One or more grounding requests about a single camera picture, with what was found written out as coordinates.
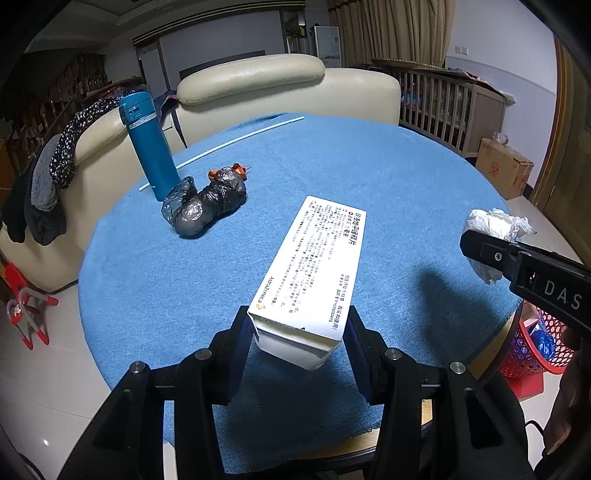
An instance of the blue tablecloth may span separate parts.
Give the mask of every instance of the blue tablecloth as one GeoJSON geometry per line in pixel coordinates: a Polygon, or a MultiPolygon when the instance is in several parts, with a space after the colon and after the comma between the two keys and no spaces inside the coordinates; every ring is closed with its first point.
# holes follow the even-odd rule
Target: blue tablecloth
{"type": "MultiPolygon", "coordinates": [[[[180,162],[296,115],[255,119],[175,155],[180,162]]],[[[368,328],[415,360],[469,361],[517,305],[459,249],[467,214],[506,204],[468,162],[404,128],[306,115],[190,164],[249,166],[248,200],[199,239],[180,239],[141,181],[97,225],[80,272],[86,341],[112,388],[134,360],[174,364],[207,346],[248,305],[307,195],[367,211],[352,303],[368,328]]],[[[343,346],[309,372],[251,346],[240,390],[215,407],[225,469],[258,471],[365,432],[380,407],[358,393],[343,346]]],[[[165,439],[174,440],[173,409],[165,439]]]]}

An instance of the red folding chair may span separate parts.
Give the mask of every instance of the red folding chair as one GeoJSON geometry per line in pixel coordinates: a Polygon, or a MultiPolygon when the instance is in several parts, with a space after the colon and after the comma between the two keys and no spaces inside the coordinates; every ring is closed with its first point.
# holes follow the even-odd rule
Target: red folding chair
{"type": "Polygon", "coordinates": [[[25,325],[28,325],[33,329],[43,343],[49,345],[49,336],[41,330],[33,318],[34,315],[40,315],[41,312],[38,308],[29,305],[28,302],[32,297],[35,297],[38,300],[44,301],[48,305],[57,305],[57,298],[45,295],[44,293],[30,288],[25,278],[12,263],[6,266],[4,273],[6,275],[8,286],[16,297],[16,299],[9,300],[6,305],[6,312],[11,325],[14,325],[18,329],[22,342],[29,350],[33,350],[33,339],[29,338],[27,335],[28,328],[25,327],[25,331],[21,328],[21,325],[19,325],[22,321],[25,322],[25,325]]]}

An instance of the white straw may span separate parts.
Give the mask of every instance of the white straw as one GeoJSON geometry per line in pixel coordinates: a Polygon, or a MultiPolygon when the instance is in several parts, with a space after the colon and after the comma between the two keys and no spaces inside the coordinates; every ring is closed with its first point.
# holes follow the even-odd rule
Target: white straw
{"type": "MultiPolygon", "coordinates": [[[[277,127],[281,127],[282,125],[287,125],[287,124],[291,124],[293,122],[297,122],[298,120],[303,120],[304,117],[299,116],[298,118],[292,118],[291,120],[286,120],[285,122],[281,122],[280,124],[275,124],[275,125],[271,125],[270,127],[265,127],[265,128],[261,128],[260,130],[256,130],[255,132],[251,132],[249,134],[243,135],[241,137],[235,138],[234,140],[230,140],[229,142],[223,143],[222,145],[218,145],[217,147],[213,147],[210,150],[207,150],[206,152],[200,153],[199,155],[197,155],[196,157],[193,158],[189,158],[187,161],[184,161],[183,163],[181,163],[179,166],[177,166],[177,170],[180,170],[183,167],[186,167],[187,165],[189,165],[190,163],[194,162],[195,160],[199,160],[200,158],[205,157],[206,155],[209,155],[210,153],[213,152],[217,152],[218,150],[227,147],[228,145],[232,145],[233,143],[239,142],[240,140],[244,140],[245,138],[249,138],[252,137],[256,134],[261,134],[263,132],[266,132],[267,130],[272,130],[274,128],[277,127]]],[[[139,190],[143,191],[146,188],[148,188],[150,186],[149,183],[142,185],[139,190]]]]}

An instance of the red plastic basket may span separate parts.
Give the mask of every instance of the red plastic basket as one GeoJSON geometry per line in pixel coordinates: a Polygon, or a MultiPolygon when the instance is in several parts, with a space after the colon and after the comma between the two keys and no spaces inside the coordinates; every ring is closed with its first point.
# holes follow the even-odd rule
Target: red plastic basket
{"type": "Polygon", "coordinates": [[[566,325],[549,313],[540,309],[537,310],[540,314],[540,321],[544,322],[546,331],[556,340],[554,358],[548,361],[540,354],[531,341],[523,320],[519,319],[519,326],[509,351],[499,367],[499,370],[506,378],[523,378],[544,371],[559,375],[564,371],[573,356],[573,351],[561,341],[562,332],[566,330],[566,325]]]}

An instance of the beige curtain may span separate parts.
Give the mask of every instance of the beige curtain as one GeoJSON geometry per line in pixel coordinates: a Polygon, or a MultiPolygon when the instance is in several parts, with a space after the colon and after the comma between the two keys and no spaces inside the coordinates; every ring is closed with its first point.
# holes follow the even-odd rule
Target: beige curtain
{"type": "Polygon", "coordinates": [[[455,0],[329,0],[344,65],[371,59],[443,66],[455,0]]]}

